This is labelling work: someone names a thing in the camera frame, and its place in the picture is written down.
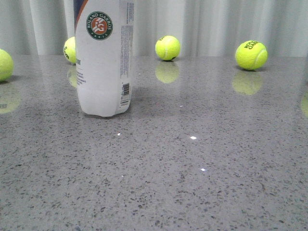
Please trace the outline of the yellow tennis ball far left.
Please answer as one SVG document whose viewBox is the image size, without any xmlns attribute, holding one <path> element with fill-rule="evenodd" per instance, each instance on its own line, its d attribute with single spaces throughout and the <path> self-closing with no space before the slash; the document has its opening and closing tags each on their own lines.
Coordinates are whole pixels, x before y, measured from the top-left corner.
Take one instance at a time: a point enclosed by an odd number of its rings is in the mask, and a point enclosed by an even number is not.
<svg viewBox="0 0 308 231">
<path fill-rule="evenodd" d="M 13 59 L 5 50 L 0 50 L 0 81 L 8 79 L 13 73 Z"/>
</svg>

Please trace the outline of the yellow Roland Garros tennis ball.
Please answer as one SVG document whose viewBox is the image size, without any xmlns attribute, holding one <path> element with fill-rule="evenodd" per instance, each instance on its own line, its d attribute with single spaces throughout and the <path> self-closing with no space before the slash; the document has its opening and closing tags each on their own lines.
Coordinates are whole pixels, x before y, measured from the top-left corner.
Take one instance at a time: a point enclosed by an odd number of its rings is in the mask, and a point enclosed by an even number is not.
<svg viewBox="0 0 308 231">
<path fill-rule="evenodd" d="M 235 52 L 235 60 L 245 70 L 256 70 L 268 59 L 266 46 L 256 40 L 248 40 L 239 45 Z"/>
</svg>

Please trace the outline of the yellow tennis ball back middle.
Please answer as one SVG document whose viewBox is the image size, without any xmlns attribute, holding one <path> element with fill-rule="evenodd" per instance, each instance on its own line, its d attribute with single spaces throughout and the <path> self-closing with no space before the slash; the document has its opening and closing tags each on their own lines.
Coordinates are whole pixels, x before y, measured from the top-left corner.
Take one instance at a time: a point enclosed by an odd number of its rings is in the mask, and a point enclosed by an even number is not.
<svg viewBox="0 0 308 231">
<path fill-rule="evenodd" d="M 174 36 L 163 36 L 155 44 L 157 56 L 164 61 L 171 61 L 180 53 L 180 42 Z"/>
</svg>

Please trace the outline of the white blue tennis ball can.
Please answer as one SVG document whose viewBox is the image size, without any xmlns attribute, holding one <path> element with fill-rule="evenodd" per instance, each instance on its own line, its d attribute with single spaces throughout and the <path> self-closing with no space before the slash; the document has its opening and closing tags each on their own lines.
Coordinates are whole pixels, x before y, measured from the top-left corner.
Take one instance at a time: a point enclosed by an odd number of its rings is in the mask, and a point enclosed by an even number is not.
<svg viewBox="0 0 308 231">
<path fill-rule="evenodd" d="M 88 115 L 111 117 L 128 110 L 134 1 L 76 0 L 77 94 Z"/>
</svg>

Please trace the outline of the white curtain backdrop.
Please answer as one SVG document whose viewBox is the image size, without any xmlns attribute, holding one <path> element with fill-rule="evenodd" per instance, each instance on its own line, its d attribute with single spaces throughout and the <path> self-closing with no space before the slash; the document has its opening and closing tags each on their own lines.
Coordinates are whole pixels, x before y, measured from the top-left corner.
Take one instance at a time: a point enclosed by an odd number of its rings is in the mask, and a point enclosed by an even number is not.
<svg viewBox="0 0 308 231">
<path fill-rule="evenodd" d="M 11 54 L 62 54 L 74 35 L 71 0 L 3 0 L 0 47 Z M 244 41 L 265 44 L 270 56 L 308 54 L 305 0 L 137 0 L 133 52 L 154 55 L 156 41 L 175 36 L 181 56 L 233 55 Z"/>
</svg>

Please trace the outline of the yellow tennis ball back left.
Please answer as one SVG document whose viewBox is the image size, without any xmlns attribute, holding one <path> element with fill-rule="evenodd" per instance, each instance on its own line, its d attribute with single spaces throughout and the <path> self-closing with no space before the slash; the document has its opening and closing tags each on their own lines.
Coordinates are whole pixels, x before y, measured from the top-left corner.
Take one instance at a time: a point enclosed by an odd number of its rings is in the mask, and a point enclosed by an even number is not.
<svg viewBox="0 0 308 231">
<path fill-rule="evenodd" d="M 76 63 L 76 43 L 75 37 L 70 37 L 65 43 L 63 47 L 63 52 L 65 58 L 72 64 Z"/>
</svg>

